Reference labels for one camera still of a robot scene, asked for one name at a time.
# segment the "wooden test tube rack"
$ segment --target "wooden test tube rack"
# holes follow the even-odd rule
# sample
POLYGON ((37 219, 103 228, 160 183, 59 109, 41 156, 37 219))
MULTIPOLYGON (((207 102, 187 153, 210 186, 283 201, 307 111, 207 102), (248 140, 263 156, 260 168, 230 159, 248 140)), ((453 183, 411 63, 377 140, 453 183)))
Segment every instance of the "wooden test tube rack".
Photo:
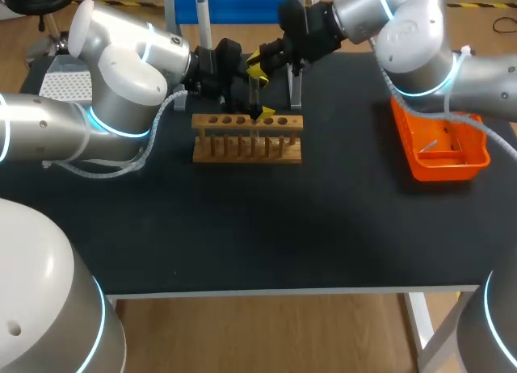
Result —
POLYGON ((253 121, 248 115, 192 115, 197 129, 194 163, 301 163, 303 117, 273 115, 253 121), (206 131, 232 131, 236 136, 208 136, 206 131), (266 136, 265 132, 285 132, 285 136, 266 136))

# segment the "black tabletop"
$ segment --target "black tabletop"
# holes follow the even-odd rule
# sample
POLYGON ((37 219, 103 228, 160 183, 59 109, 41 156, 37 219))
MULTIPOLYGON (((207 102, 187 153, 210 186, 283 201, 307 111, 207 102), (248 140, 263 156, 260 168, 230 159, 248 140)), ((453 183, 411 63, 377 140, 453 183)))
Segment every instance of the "black tabletop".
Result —
MULTIPOLYGON (((263 101, 288 113, 283 74, 263 101)), ((219 109, 190 99, 163 116, 142 171, 95 181, 8 163, 0 196, 54 220, 108 294, 478 284, 515 245, 517 166, 490 144, 472 182, 414 181, 372 55, 319 61, 302 101, 299 166, 192 164, 191 113, 219 109)))

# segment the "orange tray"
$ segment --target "orange tray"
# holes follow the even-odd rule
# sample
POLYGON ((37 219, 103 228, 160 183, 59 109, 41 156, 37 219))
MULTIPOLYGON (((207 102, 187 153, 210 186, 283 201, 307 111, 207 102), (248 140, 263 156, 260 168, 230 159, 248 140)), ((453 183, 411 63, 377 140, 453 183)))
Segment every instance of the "orange tray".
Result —
MULTIPOLYGON (((410 115, 391 106, 413 176, 422 182, 467 181, 490 164, 486 134, 467 124, 410 115)), ((481 117, 472 115, 481 122, 481 117)))

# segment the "wooden floor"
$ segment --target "wooden floor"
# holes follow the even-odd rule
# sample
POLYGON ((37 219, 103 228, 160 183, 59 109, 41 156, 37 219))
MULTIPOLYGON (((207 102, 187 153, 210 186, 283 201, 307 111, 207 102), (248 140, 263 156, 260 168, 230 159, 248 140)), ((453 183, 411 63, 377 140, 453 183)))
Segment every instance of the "wooden floor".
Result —
MULTIPOLYGON (((164 27, 162 10, 124 10, 164 27)), ((62 27, 69 27, 74 11, 70 6, 57 14, 62 27)), ((492 22, 502 15, 517 18, 512 10, 448 10, 452 45, 470 44, 480 55, 517 52, 517 36, 492 32, 492 22)), ((184 32, 196 45, 196 27, 184 32)), ((17 92, 27 73, 23 53, 41 37, 37 19, 2 21, 0 35, 0 91, 17 92)), ((214 27, 214 42, 223 36, 251 52, 281 31, 214 27)), ((345 43, 343 51, 368 51, 368 46, 345 43)), ((436 327, 456 297, 428 294, 427 299, 436 327)), ((397 295, 131 300, 122 302, 119 314, 128 340, 128 373, 416 371, 397 295)), ((442 370, 456 371, 453 361, 442 370)))

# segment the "blue led ring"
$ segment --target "blue led ring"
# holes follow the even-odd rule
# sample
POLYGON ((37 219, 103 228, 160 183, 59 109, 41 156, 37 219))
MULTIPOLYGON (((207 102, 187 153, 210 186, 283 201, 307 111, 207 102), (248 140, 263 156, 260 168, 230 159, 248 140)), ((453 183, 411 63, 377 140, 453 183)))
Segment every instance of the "blue led ring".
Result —
MULTIPOLYGON (((151 23, 147 23, 147 28, 149 29, 149 31, 154 32, 154 27, 151 23)), ((149 39, 149 40, 147 40, 147 42, 145 42, 145 50, 144 50, 144 54, 142 55, 142 60, 144 62, 147 62, 147 58, 149 58, 150 51, 151 51, 151 41, 149 39)))
POLYGON ((147 136, 147 134, 149 134, 150 132, 150 129, 148 129, 146 132, 144 133, 126 133, 126 132, 121 132, 121 131, 117 131, 116 129, 110 127, 109 125, 105 124, 103 121, 101 121, 94 113, 94 108, 93 107, 90 107, 90 115, 91 115, 91 118, 98 124, 100 125, 102 128, 104 128, 106 131, 109 131, 111 133, 114 133, 115 135, 118 135, 118 136, 123 136, 123 137, 132 137, 132 138, 139 138, 139 137, 144 137, 144 136, 147 136))
POLYGON ((100 289, 99 283, 97 283, 97 280, 95 278, 94 281, 97 285, 97 288, 99 289, 100 301, 102 302, 103 306, 103 313, 100 319, 99 332, 97 333, 97 338, 95 339, 94 345, 91 347, 90 353, 88 353, 86 359, 84 360, 84 363, 82 363, 82 365, 79 367, 76 373, 83 373, 88 364, 90 363, 91 359, 94 357, 95 351, 99 347, 100 338, 103 336, 104 322, 106 321, 106 303, 104 302, 103 290, 100 289))
POLYGON ((9 150, 9 143, 11 142, 11 122, 9 120, 9 115, 7 112, 7 103, 3 96, 0 94, 0 114, 3 113, 3 120, 6 125, 5 136, 3 138, 3 148, 2 154, 0 155, 0 161, 3 161, 6 158, 7 151, 9 150))
POLYGON ((396 86, 395 86, 395 89, 397 89, 398 93, 400 93, 400 94, 402 94, 404 96, 407 96, 407 97, 422 97, 422 96, 427 96, 428 94, 431 94, 431 93, 435 93, 437 90, 442 89, 449 81, 452 80, 452 78, 454 77, 454 75, 457 72, 457 70, 456 70, 456 63, 457 63, 456 56, 454 54, 452 54, 452 67, 451 67, 451 71, 449 72, 447 77, 439 85, 437 85, 433 89, 429 89, 426 92, 422 92, 422 93, 406 93, 406 92, 403 92, 402 90, 398 89, 396 86))
POLYGON ((497 330, 495 329, 494 323, 492 321, 492 316, 490 315, 490 311, 488 309, 488 286, 490 285, 490 279, 492 278, 492 274, 494 272, 490 272, 490 275, 488 277, 488 280, 486 280, 485 285, 485 294, 483 296, 483 304, 485 305, 485 315, 486 315, 486 321, 488 322, 488 327, 490 328, 490 331, 492 332, 492 335, 494 336, 495 341, 497 342, 499 349, 506 355, 506 357, 510 360, 510 362, 513 364, 514 367, 517 367, 517 360, 513 355, 511 355, 511 352, 508 350, 508 348, 505 346, 505 344, 502 342, 501 337, 499 337, 499 334, 497 330))
POLYGON ((393 19, 393 13, 391 12, 389 6, 388 6, 388 2, 386 2, 386 0, 380 0, 380 4, 382 4, 382 8, 385 9, 385 12, 386 12, 386 15, 388 16, 388 19, 391 20, 393 19))

